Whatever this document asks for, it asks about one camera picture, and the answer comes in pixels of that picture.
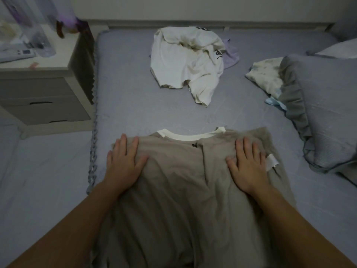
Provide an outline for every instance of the gray pillow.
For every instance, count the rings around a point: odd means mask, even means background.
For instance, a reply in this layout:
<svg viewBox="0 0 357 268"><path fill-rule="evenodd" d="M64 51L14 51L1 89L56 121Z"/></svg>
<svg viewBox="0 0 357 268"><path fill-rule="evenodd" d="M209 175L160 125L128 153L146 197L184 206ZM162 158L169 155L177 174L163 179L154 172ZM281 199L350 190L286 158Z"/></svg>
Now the gray pillow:
<svg viewBox="0 0 357 268"><path fill-rule="evenodd" d="M341 41L357 38L357 0L353 0L344 15L330 29Z"/></svg>
<svg viewBox="0 0 357 268"><path fill-rule="evenodd" d="M279 100L315 170L349 173L357 184L357 59L289 55L280 64Z"/></svg>

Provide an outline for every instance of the purple cloth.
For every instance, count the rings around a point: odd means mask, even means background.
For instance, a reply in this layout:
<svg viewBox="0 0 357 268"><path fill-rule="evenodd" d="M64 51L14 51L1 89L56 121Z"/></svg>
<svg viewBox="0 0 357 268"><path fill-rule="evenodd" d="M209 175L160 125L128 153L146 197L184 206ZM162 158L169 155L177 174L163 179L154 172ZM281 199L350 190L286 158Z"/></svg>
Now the purple cloth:
<svg viewBox="0 0 357 268"><path fill-rule="evenodd" d="M230 46L230 39L223 40L226 51L223 53L224 69L234 66L239 61L237 48Z"/></svg>

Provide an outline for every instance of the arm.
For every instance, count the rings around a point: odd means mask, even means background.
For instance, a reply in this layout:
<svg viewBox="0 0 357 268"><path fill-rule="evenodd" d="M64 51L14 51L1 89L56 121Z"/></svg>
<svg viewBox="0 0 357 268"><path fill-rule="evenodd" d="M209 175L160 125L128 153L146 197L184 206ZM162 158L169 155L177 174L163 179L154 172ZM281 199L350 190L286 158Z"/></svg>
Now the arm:
<svg viewBox="0 0 357 268"><path fill-rule="evenodd" d="M356 267L269 184L265 154L256 143L237 140L236 152L237 164L226 159L232 178L263 210L291 267Z"/></svg>
<svg viewBox="0 0 357 268"><path fill-rule="evenodd" d="M45 236L12 262L15 267L79 267L89 254L100 225L112 204L138 179L148 156L135 164L139 139L126 152L126 136L117 139L107 155L107 171L99 183L77 207Z"/></svg>

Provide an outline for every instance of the drawer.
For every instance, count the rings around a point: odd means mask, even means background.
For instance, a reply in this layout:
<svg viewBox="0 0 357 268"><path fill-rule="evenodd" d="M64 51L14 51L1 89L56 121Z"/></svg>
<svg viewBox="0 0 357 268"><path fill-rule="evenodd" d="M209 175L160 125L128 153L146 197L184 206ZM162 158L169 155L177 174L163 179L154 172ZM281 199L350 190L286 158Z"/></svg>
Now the drawer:
<svg viewBox="0 0 357 268"><path fill-rule="evenodd" d="M90 120L76 96L0 100L0 104L26 125Z"/></svg>
<svg viewBox="0 0 357 268"><path fill-rule="evenodd" d="M0 99L74 96L64 78L0 80Z"/></svg>

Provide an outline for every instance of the black print on shirt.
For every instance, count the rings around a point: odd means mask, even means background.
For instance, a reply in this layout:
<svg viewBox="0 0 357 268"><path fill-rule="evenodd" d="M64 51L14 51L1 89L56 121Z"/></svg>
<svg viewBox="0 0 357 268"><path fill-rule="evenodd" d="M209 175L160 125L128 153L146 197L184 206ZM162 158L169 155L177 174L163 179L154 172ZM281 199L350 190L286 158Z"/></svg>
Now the black print on shirt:
<svg viewBox="0 0 357 268"><path fill-rule="evenodd" d="M210 30L208 30L208 29L206 29L206 28L203 28L203 27L196 27L197 29L201 29L201 30L203 30L203 31L210 31Z"/></svg>
<svg viewBox="0 0 357 268"><path fill-rule="evenodd" d="M215 50L216 55L218 55L217 59L222 57L222 53L219 50Z"/></svg>

